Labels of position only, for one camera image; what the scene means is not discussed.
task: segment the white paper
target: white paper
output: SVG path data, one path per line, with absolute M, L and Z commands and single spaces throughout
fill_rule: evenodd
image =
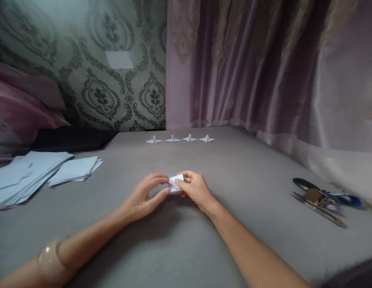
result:
M 49 180 L 49 186 L 56 185 L 54 183 L 70 181 L 79 177 L 86 176 L 91 173 L 91 169 L 97 162 L 98 157 L 88 157 L 82 159 L 70 160 L 64 163 L 58 172 Z
M 103 163 L 102 159 L 98 159 L 96 164 L 94 165 L 94 167 L 92 168 L 91 172 L 89 175 L 85 176 L 85 177 L 82 177 L 82 178 L 78 178 L 78 179 L 75 179 L 75 180 L 72 180 L 72 181 L 76 181 L 76 182 L 80 182 L 80 181 L 83 181 L 85 180 L 88 176 L 90 176 L 95 170 L 96 168 L 98 168 L 101 164 Z
M 7 166 L 0 168 L 0 189 L 18 184 L 24 178 L 31 162 L 24 160 L 12 161 Z
M 58 184 L 61 184 L 61 183 L 64 183 L 64 182 L 81 182 L 81 181 L 84 181 L 88 176 L 90 176 L 95 170 L 96 168 L 98 168 L 101 164 L 103 163 L 103 161 L 101 159 L 98 159 L 97 162 L 94 164 L 93 168 L 91 169 L 91 172 L 90 174 L 87 174 L 85 176 L 82 176 L 82 177 L 77 177 L 77 178 L 71 178 L 71 179 L 62 179 L 62 180 L 57 180 L 57 181 L 51 181 L 49 182 L 49 186 L 53 186 L 53 185 L 58 185 Z
M 165 140 L 165 141 L 166 141 L 166 142 L 178 142 L 178 141 L 180 141 L 180 140 L 179 140 L 179 139 L 176 139 L 176 138 L 174 138 L 174 135 L 172 135 L 170 139 L 168 139 L 168 140 Z
M 129 52 L 127 51 L 105 51 L 107 61 L 112 69 L 133 69 Z
M 189 142 L 191 142 L 191 141 L 196 141 L 197 139 L 196 139 L 196 138 L 191 138 L 191 134 L 189 134 L 188 137 L 183 138 L 182 140 L 185 140 L 185 141 L 189 141 Z
M 67 152 L 29 152 L 22 161 L 32 163 L 31 175 L 22 178 L 18 184 L 0 189 L 0 207 L 14 204 L 19 199 L 27 200 L 47 180 L 47 175 L 72 156 Z
M 200 138 L 200 140 L 204 141 L 204 142 L 210 142 L 210 141 L 214 141 L 215 139 L 213 138 L 209 138 L 208 135 L 205 136 L 205 138 Z
M 173 176 L 169 179 L 169 188 L 170 188 L 170 193 L 174 193 L 174 192 L 178 192 L 178 191 L 182 191 L 182 189 L 180 189 L 176 184 L 175 184 L 175 180 L 176 179 L 180 179 L 183 181 L 183 175 L 180 174 L 180 175 L 176 175 L 176 176 Z
M 152 140 L 148 140 L 146 142 L 147 143 L 156 144 L 156 143 L 162 142 L 162 140 L 158 140 L 157 138 L 155 138 L 155 136 L 153 136 L 153 139 Z

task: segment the pink curtain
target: pink curtain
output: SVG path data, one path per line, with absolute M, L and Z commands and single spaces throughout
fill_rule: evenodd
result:
M 65 104 L 54 81 L 0 62 L 0 162 L 27 149 L 39 129 L 70 125 L 60 110 L 65 110 Z
M 372 201 L 372 0 L 169 0 L 166 127 L 221 125 Z

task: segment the bracelet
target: bracelet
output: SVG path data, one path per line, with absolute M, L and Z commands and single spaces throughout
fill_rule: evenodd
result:
M 74 276 L 75 271 L 69 271 L 62 265 L 57 253 L 59 245 L 59 239 L 48 243 L 38 255 L 38 266 L 48 283 L 64 285 Z

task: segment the wall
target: wall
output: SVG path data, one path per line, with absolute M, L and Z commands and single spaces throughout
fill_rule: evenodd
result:
M 0 0 L 0 61 L 54 79 L 74 125 L 165 127 L 166 0 Z M 129 51 L 111 70 L 105 51 Z

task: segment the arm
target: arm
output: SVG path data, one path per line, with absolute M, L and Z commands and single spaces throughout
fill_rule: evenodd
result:
M 249 287 L 309 287 L 301 276 L 252 234 L 211 194 L 202 175 L 184 171 L 176 180 L 182 198 L 189 196 L 211 219 Z
M 121 207 L 96 224 L 64 241 L 58 247 L 57 256 L 61 264 L 74 275 L 115 234 L 129 223 L 150 214 L 166 198 L 170 193 L 170 189 L 162 190 L 151 199 L 149 198 L 150 190 L 159 184 L 168 182 L 169 178 L 166 175 L 152 173 L 147 176 L 138 184 L 137 188 Z M 37 258 L 30 260 L 0 280 L 0 288 L 61 286 L 61 284 L 54 285 L 45 279 L 38 266 Z

